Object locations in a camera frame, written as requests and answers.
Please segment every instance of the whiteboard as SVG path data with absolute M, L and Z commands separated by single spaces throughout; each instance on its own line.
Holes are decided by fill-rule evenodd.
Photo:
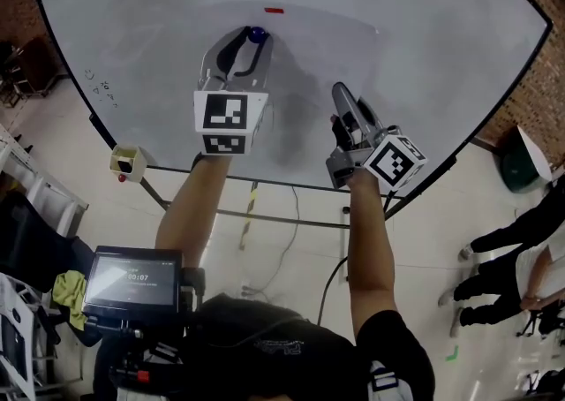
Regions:
M 252 153 L 230 175 L 331 187 L 330 90 L 341 81 L 429 159 L 403 197 L 494 113 L 551 28 L 532 0 L 39 1 L 93 113 L 150 165 L 191 168 L 202 57 L 234 28 L 263 26 L 275 38 L 269 104 Z

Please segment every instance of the black pants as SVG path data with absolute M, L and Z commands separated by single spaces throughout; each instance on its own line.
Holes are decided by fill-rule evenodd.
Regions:
M 565 221 L 565 177 L 561 177 L 537 207 L 518 217 L 511 225 L 500 228 L 471 242 L 473 252 L 482 253 L 513 244 L 522 244 L 516 250 L 536 246 L 559 228 Z
M 464 300 L 482 294 L 500 294 L 489 306 L 465 308 L 461 313 L 461 325 L 496 324 L 519 314 L 520 294 L 516 284 L 516 259 L 519 252 L 507 253 L 496 260 L 478 267 L 478 275 L 468 278 L 457 286 L 455 300 Z

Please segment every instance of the white tile floor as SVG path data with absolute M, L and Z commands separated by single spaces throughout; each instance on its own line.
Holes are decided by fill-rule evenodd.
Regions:
M 46 100 L 25 102 L 4 116 L 12 133 L 23 133 L 22 144 L 34 144 L 33 155 L 45 169 L 90 204 L 79 235 L 93 249 L 98 245 L 153 246 L 163 211 L 142 187 L 120 184 L 108 171 L 109 148 L 88 122 L 89 111 L 69 80 L 60 82 Z M 147 179 L 163 198 L 172 199 L 184 174 L 149 170 Z M 245 211 L 251 183 L 230 180 L 221 208 Z M 300 217 L 340 223 L 349 202 L 346 193 L 297 189 Z M 515 338 L 525 322 L 519 316 L 494 327 L 462 330 L 458 339 L 448 331 L 453 309 L 439 309 L 437 298 L 468 272 L 456 254 L 480 234 L 506 225 L 516 212 L 535 205 L 540 193 L 514 195 L 505 188 L 485 150 L 468 146 L 455 167 L 423 195 L 388 221 L 395 253 L 395 295 L 399 309 L 422 345 L 436 373 L 436 399 L 499 400 L 516 395 L 524 375 L 534 369 L 559 367 L 553 359 L 552 337 Z M 289 187 L 260 184 L 254 212 L 296 217 Z M 218 216 L 205 255 L 207 295 L 237 294 L 241 284 L 261 287 L 274 273 L 294 225 L 252 223 L 245 250 L 238 250 L 244 219 Z M 320 296 L 332 269 L 344 253 L 347 232 L 298 227 L 294 245 L 267 289 L 277 305 L 299 311 L 315 321 Z M 339 277 L 328 293 L 323 325 L 352 339 L 348 287 Z M 78 371 L 81 352 L 68 329 L 60 326 L 59 374 L 71 378 Z M 456 359 L 446 361 L 458 346 Z M 95 348 L 84 351 L 85 381 L 73 393 L 86 393 L 92 383 Z

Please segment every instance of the red button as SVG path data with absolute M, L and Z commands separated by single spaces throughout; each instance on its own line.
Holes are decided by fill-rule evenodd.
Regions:
M 149 383 L 149 372 L 138 371 L 138 382 Z

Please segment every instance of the shoe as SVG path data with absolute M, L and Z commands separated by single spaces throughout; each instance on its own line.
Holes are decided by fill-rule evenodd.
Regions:
M 456 311 L 456 317 L 453 319 L 453 324 L 451 324 L 451 330 L 449 331 L 449 336 L 452 338 L 459 338 L 459 332 L 461 331 L 461 313 L 463 308 L 458 308 Z
M 455 292 L 456 289 L 451 288 L 450 290 L 447 290 L 443 294 L 441 294 L 441 297 L 438 300 L 438 306 L 446 306 L 447 304 L 451 304 L 452 302 L 455 302 L 456 300 L 453 298 Z
M 459 261 L 467 261 L 473 254 L 474 252 L 473 249 L 471 249 L 471 244 L 467 244 L 467 246 L 462 248 L 461 252 L 459 252 Z

